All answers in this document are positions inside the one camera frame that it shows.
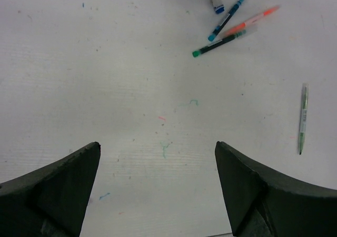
orange highlighter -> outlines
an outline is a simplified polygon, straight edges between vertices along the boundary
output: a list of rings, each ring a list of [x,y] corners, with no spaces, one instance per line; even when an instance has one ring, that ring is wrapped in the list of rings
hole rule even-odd
[[[251,17],[250,19],[246,20],[245,22],[241,23],[240,25],[237,25],[237,26],[229,29],[228,31],[226,31],[224,33],[224,36],[234,34],[238,31],[241,31],[242,29],[246,28],[247,26],[255,24],[258,20],[266,17],[269,14],[272,14],[273,12],[277,11],[279,8],[280,8],[280,6],[277,5],[277,6],[274,6],[274,7],[270,8],[270,9],[267,9],[263,13],[260,13],[260,14],[257,14],[256,16],[254,16],[254,17]]]

green pen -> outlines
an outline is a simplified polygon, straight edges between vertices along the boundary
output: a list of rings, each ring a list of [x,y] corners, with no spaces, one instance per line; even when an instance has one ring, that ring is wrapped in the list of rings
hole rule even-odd
[[[305,128],[306,128],[306,113],[308,111],[308,84],[303,83],[302,87],[302,104],[301,104],[301,122],[300,122],[300,134],[299,134],[299,153],[302,154],[304,140],[305,140]]]

green marker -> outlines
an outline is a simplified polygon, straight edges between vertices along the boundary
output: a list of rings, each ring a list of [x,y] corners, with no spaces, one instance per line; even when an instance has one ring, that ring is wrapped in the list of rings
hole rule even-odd
[[[302,104],[301,104],[301,122],[300,122],[300,134],[299,134],[299,153],[302,154],[304,139],[305,139],[305,128],[306,128],[306,112],[308,110],[308,84],[303,83],[302,87]]]
[[[192,53],[193,57],[198,57],[199,55],[202,55],[210,50],[213,50],[215,48],[217,48],[218,46],[221,46],[223,44],[226,44],[242,35],[244,35],[246,33],[246,30],[242,30],[240,32],[237,32],[237,33],[234,33],[232,35],[229,35],[227,37],[224,37],[223,39],[219,40],[219,41],[216,41],[216,42],[213,42],[211,43],[210,45],[208,46],[204,46],[203,48],[199,49],[199,50],[196,50]]]

black object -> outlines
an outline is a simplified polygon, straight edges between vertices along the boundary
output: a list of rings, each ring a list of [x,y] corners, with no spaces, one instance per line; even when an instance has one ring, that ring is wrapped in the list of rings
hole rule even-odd
[[[193,57],[198,57],[199,55],[207,53],[207,52],[209,52],[209,51],[211,51],[211,50],[213,50],[213,49],[215,49],[215,48],[217,48],[217,47],[219,47],[219,46],[221,46],[223,44],[226,44],[226,43],[228,43],[228,42],[230,42],[230,41],[232,41],[232,40],[234,40],[234,39],[242,36],[245,33],[246,33],[246,30],[243,30],[241,32],[237,32],[237,33],[231,34],[231,35],[229,35],[227,37],[224,37],[223,39],[220,39],[220,40],[218,40],[216,42],[213,42],[213,43],[211,43],[211,44],[209,44],[207,46],[204,46],[204,47],[202,47],[199,50],[193,51],[192,55],[193,55]]]
[[[0,184],[0,236],[78,237],[100,156],[94,142]]]
[[[337,191],[256,162],[224,142],[215,148],[234,236],[337,236]]]

ink scribble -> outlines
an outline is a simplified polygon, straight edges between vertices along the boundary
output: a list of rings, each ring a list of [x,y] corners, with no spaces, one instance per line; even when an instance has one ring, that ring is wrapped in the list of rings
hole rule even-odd
[[[103,196],[100,196],[100,200],[102,200],[103,198],[105,198],[106,196],[110,195],[110,192],[106,193],[105,195]]]
[[[163,157],[166,159],[166,150],[167,150],[167,148],[168,148],[168,146],[170,145],[169,143],[164,143],[164,142],[160,142],[160,144],[161,144],[161,146],[162,146],[162,148],[163,148]]]
[[[166,121],[166,118],[159,116],[158,119]]]
[[[187,105],[190,105],[190,104],[195,104],[196,106],[199,106],[199,101],[197,99],[192,99],[190,100],[190,102],[188,104],[181,104],[179,106],[187,106]]]
[[[195,103],[196,106],[199,106],[199,102],[198,102],[197,99],[192,99],[192,100],[190,101],[190,104],[192,104],[192,103]]]

